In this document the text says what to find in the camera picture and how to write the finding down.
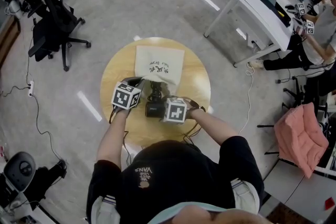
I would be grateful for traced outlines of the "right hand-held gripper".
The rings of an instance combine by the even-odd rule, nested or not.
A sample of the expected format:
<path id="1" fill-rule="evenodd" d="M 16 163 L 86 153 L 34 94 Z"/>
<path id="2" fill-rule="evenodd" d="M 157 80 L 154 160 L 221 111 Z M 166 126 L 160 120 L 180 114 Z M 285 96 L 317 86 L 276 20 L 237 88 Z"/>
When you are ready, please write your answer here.
<path id="1" fill-rule="evenodd" d="M 163 122 L 183 124 L 186 119 L 187 104 L 182 98 L 167 98 Z"/>

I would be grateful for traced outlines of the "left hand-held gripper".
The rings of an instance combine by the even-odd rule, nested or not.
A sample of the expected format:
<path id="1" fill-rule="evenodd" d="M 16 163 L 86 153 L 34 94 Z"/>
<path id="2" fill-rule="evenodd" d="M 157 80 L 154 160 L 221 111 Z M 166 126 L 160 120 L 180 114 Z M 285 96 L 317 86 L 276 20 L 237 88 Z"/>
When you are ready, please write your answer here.
<path id="1" fill-rule="evenodd" d="M 128 77 L 124 78 L 122 82 L 117 82 L 111 99 L 112 106 L 125 110 L 136 107 L 145 83 L 146 80 L 142 77 Z"/>

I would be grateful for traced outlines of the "person's right hand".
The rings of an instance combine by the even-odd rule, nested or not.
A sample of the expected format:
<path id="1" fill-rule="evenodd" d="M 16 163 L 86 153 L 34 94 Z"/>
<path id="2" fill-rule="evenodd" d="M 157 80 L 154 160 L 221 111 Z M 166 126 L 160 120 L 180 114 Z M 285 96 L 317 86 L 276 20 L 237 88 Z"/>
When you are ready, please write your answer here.
<path id="1" fill-rule="evenodd" d="M 194 101 L 190 98 L 183 98 L 183 101 L 187 105 L 186 119 L 192 119 L 191 113 L 194 110 L 203 110 L 204 112 L 206 112 L 206 110 L 203 106 L 200 106 L 196 101 Z"/>

